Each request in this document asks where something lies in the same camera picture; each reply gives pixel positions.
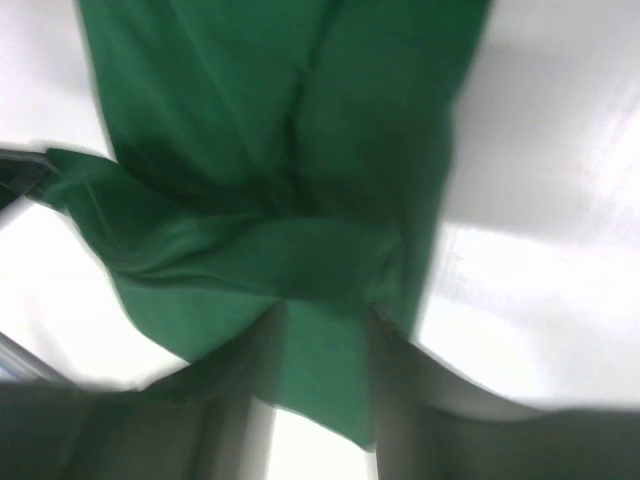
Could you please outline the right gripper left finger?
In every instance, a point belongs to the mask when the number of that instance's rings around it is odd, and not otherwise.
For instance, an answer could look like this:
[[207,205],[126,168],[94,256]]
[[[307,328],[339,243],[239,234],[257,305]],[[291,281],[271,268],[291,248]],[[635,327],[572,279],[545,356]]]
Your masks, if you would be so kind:
[[1,341],[5,479],[258,479],[273,426],[285,312],[138,391],[78,385]]

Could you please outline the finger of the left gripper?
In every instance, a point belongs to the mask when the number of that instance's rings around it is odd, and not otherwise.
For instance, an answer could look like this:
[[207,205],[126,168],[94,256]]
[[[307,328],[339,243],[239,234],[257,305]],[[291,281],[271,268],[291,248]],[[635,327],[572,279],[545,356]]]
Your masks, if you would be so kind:
[[1,149],[1,204],[27,196],[58,170],[44,153]]

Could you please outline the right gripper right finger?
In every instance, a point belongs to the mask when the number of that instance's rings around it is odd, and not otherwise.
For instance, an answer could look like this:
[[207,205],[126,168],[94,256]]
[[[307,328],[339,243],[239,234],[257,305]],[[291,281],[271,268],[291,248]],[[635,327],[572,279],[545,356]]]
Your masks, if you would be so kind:
[[379,478],[638,478],[638,410],[523,405],[451,371],[379,309],[367,326]]

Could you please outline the green t shirt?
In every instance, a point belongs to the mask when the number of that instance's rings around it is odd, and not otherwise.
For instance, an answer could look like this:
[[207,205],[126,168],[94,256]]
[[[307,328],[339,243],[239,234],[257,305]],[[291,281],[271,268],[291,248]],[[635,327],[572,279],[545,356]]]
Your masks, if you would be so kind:
[[193,361],[283,303],[267,402],[373,441],[365,319],[410,334],[486,1],[81,1],[114,158],[51,149],[135,327]]

